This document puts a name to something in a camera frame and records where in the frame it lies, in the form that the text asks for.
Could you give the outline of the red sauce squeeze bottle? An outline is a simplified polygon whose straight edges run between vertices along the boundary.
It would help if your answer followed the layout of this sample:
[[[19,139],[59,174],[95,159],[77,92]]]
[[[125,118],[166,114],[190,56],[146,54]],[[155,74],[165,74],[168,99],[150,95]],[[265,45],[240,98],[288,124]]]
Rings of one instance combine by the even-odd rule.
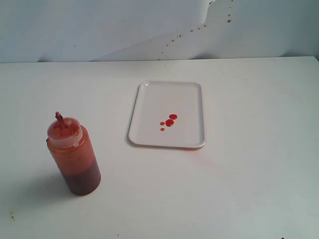
[[[101,173],[87,129],[74,118],[55,113],[47,130],[50,151],[69,190],[78,196],[92,193],[101,182]]]

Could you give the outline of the red sauce drops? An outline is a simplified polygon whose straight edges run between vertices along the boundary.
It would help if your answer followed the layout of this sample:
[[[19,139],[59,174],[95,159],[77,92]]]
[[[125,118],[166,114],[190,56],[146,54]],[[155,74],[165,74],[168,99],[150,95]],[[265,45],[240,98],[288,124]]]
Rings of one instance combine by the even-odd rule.
[[[160,131],[165,131],[167,127],[172,127],[177,119],[177,114],[170,114],[165,121],[159,123]]]

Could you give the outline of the white rectangular plastic tray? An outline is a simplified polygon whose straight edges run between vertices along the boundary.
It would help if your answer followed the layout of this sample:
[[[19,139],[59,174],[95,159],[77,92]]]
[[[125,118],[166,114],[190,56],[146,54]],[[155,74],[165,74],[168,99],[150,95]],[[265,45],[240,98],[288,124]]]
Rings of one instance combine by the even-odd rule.
[[[170,114],[178,119],[160,131]],[[202,90],[198,83],[145,81],[139,85],[128,131],[140,146],[197,149],[206,143]]]

